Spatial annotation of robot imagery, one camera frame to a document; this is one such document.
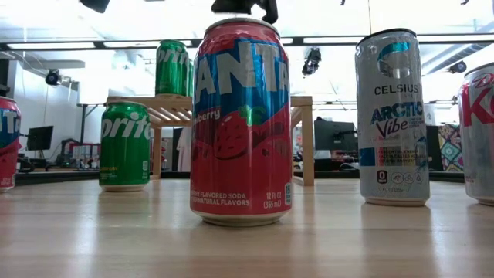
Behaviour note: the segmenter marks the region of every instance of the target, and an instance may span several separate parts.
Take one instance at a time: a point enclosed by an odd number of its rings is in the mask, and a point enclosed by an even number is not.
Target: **camera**
[[[51,86],[58,86],[61,84],[62,77],[60,76],[58,69],[51,69],[46,75],[45,82]]]
[[[306,56],[306,60],[303,64],[302,74],[304,76],[311,75],[319,69],[319,62],[321,61],[321,52],[318,47],[313,47],[310,49]]]

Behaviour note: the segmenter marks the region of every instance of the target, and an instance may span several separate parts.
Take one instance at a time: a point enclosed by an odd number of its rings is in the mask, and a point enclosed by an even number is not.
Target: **silver energy drink can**
[[[378,205],[429,199],[427,141],[418,41],[390,29],[357,44],[360,192]]]

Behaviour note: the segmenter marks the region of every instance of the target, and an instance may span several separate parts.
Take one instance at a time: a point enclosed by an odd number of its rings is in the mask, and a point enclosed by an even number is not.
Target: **strawberry fanta can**
[[[254,19],[210,26],[195,59],[191,209],[217,225],[277,222],[292,206],[288,57]]]
[[[21,112],[13,99],[0,97],[0,193],[15,185]]]

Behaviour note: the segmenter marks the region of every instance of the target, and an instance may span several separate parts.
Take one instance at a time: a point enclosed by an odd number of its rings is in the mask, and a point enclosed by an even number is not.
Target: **wall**
[[[46,85],[41,76],[23,69],[19,62],[12,61],[11,66],[15,67],[13,97],[22,113],[21,133],[27,134],[31,127],[53,126],[51,148],[44,151],[44,155],[54,161],[60,152],[60,141],[74,138],[79,128],[76,124],[78,92],[69,91],[66,86]],[[21,137],[20,141],[25,147],[27,138]],[[37,157],[34,151],[23,149],[20,152]]]

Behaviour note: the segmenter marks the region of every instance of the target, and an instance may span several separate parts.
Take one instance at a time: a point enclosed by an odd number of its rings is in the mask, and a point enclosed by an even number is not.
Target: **desk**
[[[432,182],[424,208],[365,205],[358,180],[294,188],[276,225],[225,229],[188,208],[188,181],[100,193],[97,181],[0,195],[2,278],[494,275],[494,208]]]

